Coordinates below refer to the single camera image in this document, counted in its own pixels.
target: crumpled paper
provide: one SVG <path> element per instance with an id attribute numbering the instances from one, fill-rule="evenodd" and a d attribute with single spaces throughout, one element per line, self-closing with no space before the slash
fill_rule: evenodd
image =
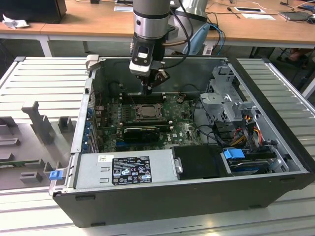
<path id="1" fill-rule="evenodd" d="M 23 28 L 23 27 L 30 26 L 30 25 L 28 25 L 28 23 L 25 20 L 13 20 L 13 19 L 7 18 L 4 14 L 3 14 L 2 23 L 4 23 L 6 26 L 8 26 L 11 29 Z"/>

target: floor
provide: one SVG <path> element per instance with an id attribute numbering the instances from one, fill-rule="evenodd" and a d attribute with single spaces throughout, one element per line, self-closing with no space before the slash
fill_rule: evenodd
<path id="1" fill-rule="evenodd" d="M 83 43 L 80 41 L 52 41 L 51 46 L 56 57 L 85 57 L 87 55 L 83 50 Z M 99 54 L 101 56 L 128 56 L 130 50 L 129 43 L 121 42 L 88 42 L 88 46 L 90 54 Z M 250 55 L 251 49 L 251 47 L 224 46 L 220 55 L 246 58 Z M 281 50 L 276 48 L 270 56 L 270 61 L 291 81 L 297 68 L 285 62 L 278 61 L 277 57 L 280 53 Z M 39 42 L 36 40 L 2 40 L 0 44 L 0 76 L 5 73 L 6 69 L 17 56 L 43 57 L 44 54 Z M 314 63 L 310 62 L 306 69 L 300 70 L 293 81 L 293 85 L 297 86 L 300 79 L 307 74 L 312 66 L 314 66 Z M 310 101 L 315 103 L 314 95 L 310 98 Z"/>

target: green circuit board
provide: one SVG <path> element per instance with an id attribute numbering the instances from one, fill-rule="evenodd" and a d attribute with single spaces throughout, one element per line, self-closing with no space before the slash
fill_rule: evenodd
<path id="1" fill-rule="evenodd" d="M 158 141 L 151 143 L 126 143 L 124 141 L 122 114 L 124 110 L 129 109 L 132 110 L 133 116 L 136 114 L 135 107 L 138 104 L 124 105 L 119 99 L 111 99 L 110 102 L 104 104 L 105 111 L 103 111 L 102 122 L 98 128 L 102 137 L 100 150 L 102 152 L 156 150 L 169 149 L 176 145 L 202 144 L 191 120 L 193 108 L 189 100 L 179 103 L 178 98 L 179 95 L 166 95 L 165 101 L 158 104 L 163 117 L 167 121 L 172 121 L 172 129 L 161 131 Z"/>

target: power supply label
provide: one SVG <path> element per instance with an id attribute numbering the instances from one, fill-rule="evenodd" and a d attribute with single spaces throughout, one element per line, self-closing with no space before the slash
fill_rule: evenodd
<path id="1" fill-rule="evenodd" d="M 113 185 L 151 183 L 151 165 L 148 156 L 113 158 Z"/>

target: blue cable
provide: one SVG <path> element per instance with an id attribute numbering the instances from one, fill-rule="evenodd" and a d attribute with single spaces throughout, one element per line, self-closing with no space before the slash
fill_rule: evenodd
<path id="1" fill-rule="evenodd" d="M 219 49 L 219 51 L 218 51 L 218 53 L 217 53 L 217 55 L 219 55 L 220 54 L 220 51 L 221 51 L 221 49 L 222 49 L 222 47 L 223 47 L 223 35 L 222 35 L 222 31 L 218 28 L 218 27 L 216 27 L 215 25 L 213 25 L 213 24 L 210 24 L 213 28 L 215 28 L 217 31 L 218 31 L 218 33 L 220 34 L 220 38 L 221 38 L 221 44 L 220 44 L 220 49 Z"/>

